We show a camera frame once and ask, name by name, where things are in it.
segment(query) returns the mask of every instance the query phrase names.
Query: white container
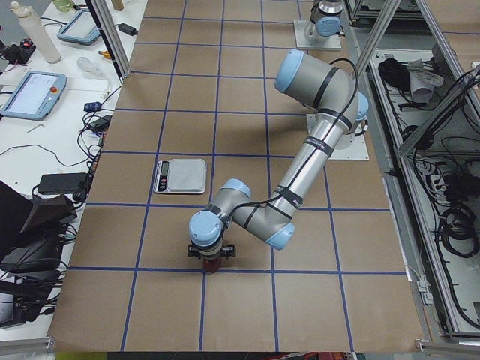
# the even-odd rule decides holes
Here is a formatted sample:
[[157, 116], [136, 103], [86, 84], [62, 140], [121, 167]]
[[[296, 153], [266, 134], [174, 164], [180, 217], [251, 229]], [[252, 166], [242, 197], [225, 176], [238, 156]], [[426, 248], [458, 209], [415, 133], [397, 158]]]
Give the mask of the white container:
[[33, 44], [35, 44], [45, 60], [50, 64], [55, 64], [62, 60], [60, 52], [57, 50], [52, 39], [42, 26], [40, 17], [35, 13], [31, 6], [22, 6], [18, 2], [13, 1], [10, 4], [10, 10], [18, 16], [20, 26], [25, 30], [28, 37], [31, 38]]

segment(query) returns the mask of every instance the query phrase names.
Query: shelf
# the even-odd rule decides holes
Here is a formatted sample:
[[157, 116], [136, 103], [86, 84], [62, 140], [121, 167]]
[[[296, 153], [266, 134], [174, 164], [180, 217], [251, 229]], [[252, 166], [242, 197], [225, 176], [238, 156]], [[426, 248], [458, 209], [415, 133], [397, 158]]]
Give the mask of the shelf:
[[[357, 19], [376, 19], [382, 10], [385, 0], [346, 0], [346, 8], [352, 22]], [[394, 19], [422, 20], [423, 16], [411, 0], [403, 0], [399, 10], [395, 13]]]
[[[406, 101], [400, 96], [396, 88], [391, 87], [388, 84], [383, 84], [378, 71], [380, 62], [385, 61], [387, 58], [394, 58], [399, 62], [411, 62], [418, 59], [422, 61], [428, 61], [432, 57], [432, 53], [429, 51], [417, 51], [417, 50], [399, 50], [399, 49], [377, 49], [372, 59], [370, 60], [370, 69], [372, 72], [373, 81], [375, 83], [376, 92], [379, 96], [380, 103], [382, 105], [383, 112], [386, 117], [388, 128], [390, 130], [391, 138], [394, 142], [394, 148], [397, 150], [401, 147], [403, 140], [401, 136], [401, 129], [407, 125], [421, 125], [431, 115], [431, 111], [420, 111], [412, 109], [410, 111], [401, 111], [399, 104]], [[450, 86], [453, 79], [445, 79], [445, 83], [442, 88], [437, 89], [440, 94], [445, 93], [446, 89]], [[397, 117], [401, 117], [401, 123], [396, 121]], [[456, 112], [454, 117], [448, 124], [442, 128], [442, 130], [436, 135], [436, 141], [434, 145], [428, 149], [426, 156], [449, 156], [449, 152], [446, 151], [446, 147], [449, 147], [449, 142], [445, 141], [443, 144], [438, 139], [452, 140], [457, 137], [471, 137], [472, 129], [467, 125], [465, 118], [461, 112]], [[455, 157], [458, 159], [466, 157], [478, 157], [480, 152], [480, 143], [472, 144], [469, 141], [468, 145], [462, 143], [462, 139], [458, 139], [456, 143], [451, 147]], [[449, 282], [446, 277], [446, 273], [443, 271], [440, 255], [437, 251], [437, 243], [435, 240], [435, 232], [438, 224], [438, 218], [434, 214], [434, 210], [431, 207], [430, 200], [428, 199], [423, 187], [416, 178], [413, 171], [410, 158], [412, 154], [407, 157], [398, 157], [400, 168], [403, 173], [406, 187], [409, 192], [409, 199], [412, 203], [412, 207], [415, 212], [416, 221], [420, 229], [421, 239], [424, 247], [427, 250], [428, 258], [430, 259], [431, 268], [436, 281], [436, 286], [439, 289], [441, 296], [441, 306], [445, 309], [448, 315], [447, 321], [445, 321], [448, 328], [448, 333], [456, 334], [460, 336], [474, 336], [480, 337], [480, 331], [468, 324], [459, 314], [455, 307], [455, 300], [449, 289]], [[475, 175], [480, 176], [480, 169], [475, 169]], [[475, 222], [475, 228], [480, 229], [480, 203], [475, 201], [469, 201], [467, 205], [477, 214], [477, 220]], [[439, 207], [441, 212], [444, 212], [448, 207]], [[464, 241], [465, 246], [471, 246], [470, 241]], [[455, 241], [455, 246], [462, 246], [459, 241]], [[455, 284], [455, 294], [458, 302], [462, 308], [465, 308], [465, 312], [470, 318], [477, 319], [476, 309], [473, 302], [480, 302], [480, 277], [478, 267], [480, 266], [480, 253], [474, 256], [472, 259], [463, 259], [459, 256], [455, 256], [449, 253], [440, 245], [442, 251], [442, 257], [448, 261], [447, 269], [451, 276], [451, 279]]]
[[[454, 40], [455, 36], [465, 35], [466, 33], [465, 34], [461, 34], [461, 33], [459, 33], [459, 34], [444, 34], [441, 25], [439, 24], [439, 22], [437, 22], [437, 19], [435, 18], [431, 9], [428, 7], [427, 2], [425, 0], [416, 0], [416, 1], [417, 1], [418, 8], [420, 9], [423, 17], [425, 18], [425, 21], [427, 22], [428, 27], [432, 31], [433, 37], [435, 38], [436, 42], [438, 43], [439, 48], [442, 51], [442, 54], [445, 57], [445, 60], [447, 61], [448, 66], [450, 67], [453, 75], [455, 77], [459, 77], [463, 73], [465, 73], [466, 71], [471, 70], [469, 68], [469, 65], [471, 63], [469, 57], [465, 57], [464, 51], [462, 51], [462, 52], [458, 51], [458, 50], [461, 50], [461, 49], [457, 49], [457, 51], [455, 51], [455, 49], [452, 48], [452, 46], [449, 42], [449, 39], [447, 38], [447, 37], [450, 37], [450, 39], [452, 41], [452, 40]], [[478, 7], [473, 5], [472, 9], [475, 10], [475, 9], [478, 9]], [[479, 41], [479, 38], [480, 38], [480, 34], [477, 34], [476, 37], [470, 37], [469, 41], [470, 41], [470, 43], [472, 41], [475, 41], [475, 43], [477, 43]], [[477, 50], [477, 55], [480, 56], [479, 47], [478, 46], [472, 46], [472, 48], [476, 49]], [[470, 90], [469, 91], [469, 97], [470, 97], [470, 100], [472, 102], [472, 107], [474, 109], [477, 109], [477, 110], [480, 109], [480, 96], [479, 96], [479, 94], [480, 93], [478, 91], [475, 91], [475, 90]]]

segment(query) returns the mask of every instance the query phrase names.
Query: brown paper floor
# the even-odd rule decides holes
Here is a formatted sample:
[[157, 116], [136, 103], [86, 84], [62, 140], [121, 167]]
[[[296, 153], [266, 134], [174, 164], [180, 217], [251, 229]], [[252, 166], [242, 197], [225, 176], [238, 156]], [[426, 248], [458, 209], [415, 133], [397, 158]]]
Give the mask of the brown paper floor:
[[[190, 216], [232, 177], [267, 198], [306, 137], [305, 108], [274, 80], [310, 8], [148, 3], [49, 330], [57, 350], [404, 352], [422, 337], [369, 139], [370, 161], [328, 163], [285, 250], [231, 226], [238, 256], [218, 273], [187, 257]], [[172, 158], [206, 161], [205, 194], [152, 193]]]
[[478, 0], [427, 0], [427, 4], [463, 71], [472, 70], [472, 62], [480, 59]]

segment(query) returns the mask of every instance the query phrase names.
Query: blue tape line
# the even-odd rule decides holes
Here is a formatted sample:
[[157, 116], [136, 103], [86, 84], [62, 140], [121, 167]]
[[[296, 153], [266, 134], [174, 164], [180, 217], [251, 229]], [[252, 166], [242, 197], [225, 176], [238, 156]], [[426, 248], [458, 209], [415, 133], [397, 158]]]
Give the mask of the blue tape line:
[[[183, 5], [182, 17], [185, 16], [186, 9], [187, 9], [187, 2], [185, 1], [184, 5]], [[183, 26], [183, 20], [180, 22], [180, 29], [178, 31], [177, 43], [180, 42], [180, 34], [182, 33], [182, 26]], [[175, 69], [175, 64], [176, 64], [176, 59], [177, 59], [178, 53], [179, 53], [179, 45], [177, 45], [176, 48], [175, 48], [175, 55], [173, 56], [173, 63], [172, 63], [172, 73], [173, 73], [173, 70]], [[171, 92], [171, 89], [172, 89], [172, 81], [173, 81], [173, 76], [170, 76], [168, 91], [166, 93], [165, 109], [168, 108], [168, 101], [169, 101], [170, 92]], [[162, 134], [164, 132], [166, 116], [167, 116], [167, 112], [163, 112], [162, 127], [160, 129], [160, 136], [158, 138], [158, 143], [157, 143], [157, 152], [160, 151], [160, 144], [161, 144]], [[154, 162], [154, 166], [153, 166], [153, 170], [152, 170], [152, 174], [151, 174], [150, 188], [148, 189], [147, 205], [150, 204], [150, 201], [152, 199], [153, 184], [154, 184], [154, 181], [155, 181], [155, 170], [156, 170], [157, 162], [158, 162], [158, 154], [155, 155], [155, 162]], [[138, 251], [137, 251], [137, 254], [136, 254], [136, 262], [135, 262], [135, 267], [136, 268], [138, 268], [138, 266], [140, 264], [140, 257], [141, 257], [141, 254], [142, 254], [143, 239], [145, 237], [146, 223], [147, 223], [148, 217], [149, 217], [149, 207], [147, 206], [147, 208], [145, 210], [145, 217], [144, 217], [144, 220], [143, 220], [143, 225], [142, 225], [142, 233], [141, 233], [141, 236], [140, 236], [139, 247], [138, 247]], [[132, 301], [133, 301], [133, 298], [134, 298], [136, 281], [137, 281], [137, 270], [134, 272], [133, 281], [132, 281], [132, 288], [131, 288], [131, 291], [130, 291], [130, 301], [129, 301], [129, 304], [128, 304], [127, 316], [125, 318], [124, 334], [123, 334], [122, 341], [121, 341], [121, 346], [120, 346], [121, 351], [125, 350], [125, 341], [126, 341], [127, 333], [128, 333], [128, 325], [129, 325], [129, 321], [130, 321], [130, 313], [131, 313]]]
[[214, 77], [214, 78], [227, 78], [227, 79], [269, 79], [274, 80], [274, 77], [264, 77], [264, 76], [241, 76], [241, 75], [211, 75], [211, 74], [198, 74], [198, 73], [158, 73], [156, 71], [145, 71], [145, 70], [132, 70], [132, 73], [135, 74], [149, 74], [149, 75], [163, 75], [163, 76], [170, 76], [173, 75], [175, 77]]
[[[176, 43], [167, 43], [161, 41], [137, 41], [135, 44], [140, 45], [175, 45]], [[187, 47], [244, 47], [249, 49], [279, 49], [279, 50], [291, 50], [292, 47], [282, 46], [258, 46], [258, 45], [215, 45], [211, 43], [179, 43], [178, 45]]]
[[[247, 112], [247, 111], [214, 111], [214, 110], [176, 110], [176, 109], [138, 109], [133, 107], [118, 107], [115, 111], [151, 111], [165, 113], [206, 113], [206, 114], [233, 114], [233, 115], [265, 115], [264, 112]], [[305, 113], [288, 113], [288, 112], [267, 112], [267, 116], [305, 116]]]
[[275, 340], [275, 352], [278, 352], [279, 341], [278, 341], [278, 319], [277, 319], [277, 290], [275, 288], [275, 255], [273, 252], [273, 248], [270, 248], [270, 260], [271, 260], [271, 302], [273, 307], [273, 332], [274, 332], [274, 340]]
[[[198, 272], [205, 273], [202, 268], [151, 268], [145, 266], [69, 266], [70, 270], [99, 272]], [[338, 270], [292, 270], [292, 269], [253, 269], [253, 268], [219, 268], [219, 273], [232, 274], [317, 274], [317, 275], [407, 275], [405, 271], [341, 271]]]
[[340, 283], [340, 293], [342, 297], [343, 313], [345, 315], [346, 333], [348, 336], [350, 351], [354, 351], [352, 329], [350, 328], [350, 319], [348, 317], [348, 309], [347, 309], [347, 298], [345, 296], [345, 289], [344, 289], [344, 279], [342, 278], [342, 274], [341, 274], [340, 255], [338, 253], [337, 236], [335, 233], [335, 222], [333, 219], [332, 201], [330, 199], [329, 177], [327, 176], [326, 169], [324, 169], [323, 174], [325, 176], [325, 189], [327, 194], [328, 213], [330, 215], [331, 237], [333, 238], [335, 259], [337, 260], [338, 280]]
[[303, 20], [302, 19], [302, 9], [300, 8], [300, 1], [299, 0], [296, 0], [297, 1], [297, 8], [298, 8], [298, 18], [300, 20]]
[[[187, 208], [187, 209], [198, 209], [205, 207], [204, 205], [182, 205], [182, 204], [142, 204], [142, 203], [126, 203], [126, 202], [88, 202], [88, 206], [130, 206], [130, 207], [148, 207], [148, 208]], [[300, 212], [389, 212], [388, 209], [377, 209], [377, 208], [300, 208]]]
[[[265, 61], [265, 29], [263, 27], [263, 1], [260, 2], [260, 14], [262, 20], [262, 70], [263, 70], [263, 100], [265, 107], [265, 141], [267, 151], [267, 186], [268, 195], [272, 195], [272, 174], [270, 171], [270, 138], [269, 138], [269, 116], [268, 116], [268, 97], [267, 97], [267, 82], [266, 82], [266, 61]], [[278, 318], [277, 318], [277, 290], [275, 287], [275, 253], [273, 248], [270, 248], [270, 264], [271, 264], [271, 306], [273, 310], [273, 332], [275, 351], [280, 348], [278, 340]]]
[[271, 274], [272, 270], [262, 270], [253, 268], [219, 268], [217, 272], [233, 273], [233, 274]]
[[[181, 17], [165, 17], [165, 16], [144, 16], [143, 19], [158, 19], [158, 20], [181, 20]], [[288, 21], [261, 21], [261, 20], [240, 20], [240, 19], [209, 19], [209, 18], [196, 18], [196, 17], [185, 17], [183, 20], [193, 20], [193, 21], [224, 21], [226, 23], [267, 23], [267, 24], [291, 24], [292, 22]]]
[[[194, 152], [168, 152], [168, 151], [119, 151], [119, 150], [103, 150], [104, 154], [124, 154], [124, 155], [166, 155], [166, 156], [204, 156], [210, 157], [212, 153], [194, 153]], [[225, 158], [274, 158], [274, 159], [294, 159], [295, 156], [292, 155], [263, 155], [263, 154], [224, 154], [224, 153], [215, 153], [215, 156], [225, 157]]]
[[207, 277], [203, 272], [202, 276], [202, 300], [200, 303], [200, 326], [199, 326], [199, 338], [198, 338], [198, 351], [203, 350], [203, 319], [205, 318], [205, 291], [206, 291]]

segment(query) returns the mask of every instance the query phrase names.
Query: black wire bundle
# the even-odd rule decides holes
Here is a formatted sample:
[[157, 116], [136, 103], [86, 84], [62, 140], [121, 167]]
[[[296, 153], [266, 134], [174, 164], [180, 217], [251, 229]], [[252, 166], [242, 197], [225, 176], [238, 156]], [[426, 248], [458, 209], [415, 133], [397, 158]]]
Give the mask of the black wire bundle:
[[[457, 111], [461, 111], [464, 118], [466, 119], [467, 124], [470, 128], [476, 133], [480, 134], [480, 126], [478, 126], [467, 114], [465, 110], [465, 106], [467, 104], [467, 97], [468, 91], [475, 85], [480, 83], [480, 70], [473, 69], [464, 73], [458, 79], [454, 81], [454, 83], [450, 86], [448, 91], [446, 92], [445, 96], [447, 96], [455, 86], [459, 86], [462, 84], [462, 89], [459, 92], [459, 95], [455, 97], [448, 105], [450, 110], [445, 112], [444, 114], [438, 116], [437, 119], [433, 122], [433, 126], [428, 131], [428, 136], [433, 138], [437, 136], [437, 134], [445, 128], [445, 126], [452, 120], [454, 114]], [[440, 145], [445, 149], [446, 153], [448, 154], [444, 158], [448, 159], [454, 164], [455, 173], [459, 173], [461, 175], [471, 175], [470, 173], [470, 165], [480, 161], [480, 158], [470, 158], [466, 159], [463, 163], [459, 163], [452, 152], [449, 150], [447, 145], [445, 144], [446, 140], [450, 139], [457, 139], [457, 140], [468, 140], [468, 141], [476, 141], [479, 140], [469, 138], [466, 136], [446, 136], [443, 137], [439, 142]], [[478, 320], [471, 319], [464, 308], [462, 308], [460, 302], [458, 301], [457, 293], [455, 290], [455, 283], [452, 280], [452, 276], [450, 274], [449, 268], [447, 266], [447, 261], [443, 255], [443, 249], [448, 251], [449, 253], [461, 257], [464, 259], [468, 259], [476, 255], [480, 251], [480, 241], [479, 237], [477, 236], [475, 227], [474, 227], [474, 220], [475, 216], [471, 212], [471, 210], [461, 201], [456, 200], [455, 202], [446, 203], [440, 202], [439, 199], [434, 195], [435, 189], [428, 186], [425, 183], [425, 178], [419, 171], [419, 163], [425, 161], [425, 157], [418, 157], [417, 153], [419, 149], [424, 149], [425, 153], [425, 144], [421, 144], [424, 142], [425, 139], [421, 139], [415, 146], [415, 151], [412, 156], [412, 168], [415, 174], [415, 177], [418, 179], [418, 182], [422, 186], [424, 192], [429, 199], [430, 206], [433, 210], [435, 216], [434, 219], [434, 241], [436, 244], [436, 252], [438, 253], [439, 260], [442, 266], [442, 270], [445, 274], [445, 278], [448, 283], [448, 290], [450, 292], [451, 298], [454, 302], [455, 309], [460, 314], [462, 319], [464, 319], [468, 324], [476, 329], [480, 329], [480, 323]], [[436, 158], [441, 158], [442, 155], [436, 155]], [[443, 178], [446, 175], [442, 170], [438, 172], [440, 176]], [[458, 250], [453, 244], [452, 239], [456, 240], [457, 242], [465, 242], [470, 241], [472, 243], [471, 250], [468, 252], [463, 252]]]
[[[415, 177], [418, 179], [418, 182], [424, 189], [424, 192], [426, 193], [427, 198], [429, 199], [430, 207], [432, 208], [433, 213], [436, 214], [435, 216], [433, 216], [434, 241], [436, 244], [436, 251], [438, 253], [438, 256], [441, 262], [442, 270], [445, 273], [445, 278], [448, 283], [448, 289], [449, 289], [451, 298], [454, 302], [454, 306], [457, 312], [460, 314], [460, 316], [471, 326], [477, 329], [480, 329], [480, 323], [469, 318], [465, 312], [465, 309], [461, 307], [460, 302], [458, 301], [457, 293], [455, 291], [455, 284], [452, 281], [452, 276], [450, 275], [447, 262], [442, 252], [442, 246], [443, 246], [443, 248], [447, 250], [449, 253], [454, 254], [455, 256], [458, 256], [458, 257], [462, 257], [464, 259], [471, 258], [479, 252], [480, 241], [473, 225], [475, 221], [475, 215], [472, 213], [470, 208], [468, 208], [468, 206], [466, 206], [462, 202], [455, 202], [451, 204], [439, 202], [437, 197], [434, 196], [435, 189], [429, 187], [428, 184], [425, 184], [425, 180], [419, 170], [419, 163], [425, 162], [425, 161], [428, 161], [427, 158], [423, 157], [419, 159], [417, 155], [417, 150], [415, 150], [413, 154], [413, 159], [412, 159], [412, 168], [415, 173]], [[470, 171], [468, 170], [469, 164], [472, 164], [478, 161], [480, 161], [480, 159], [467, 159], [464, 162], [464, 164], [460, 165], [455, 160], [454, 164], [456, 166], [456, 170], [459, 170], [462, 173], [470, 173]], [[437, 174], [440, 174], [440, 176], [443, 177], [444, 175], [446, 175], [446, 172], [442, 170], [437, 170]], [[440, 211], [439, 208], [441, 207], [443, 207], [446, 210]], [[470, 241], [472, 243], [471, 251], [469, 252], [459, 251], [452, 244], [452, 239], [455, 239], [457, 241], [462, 241], [462, 242]]]

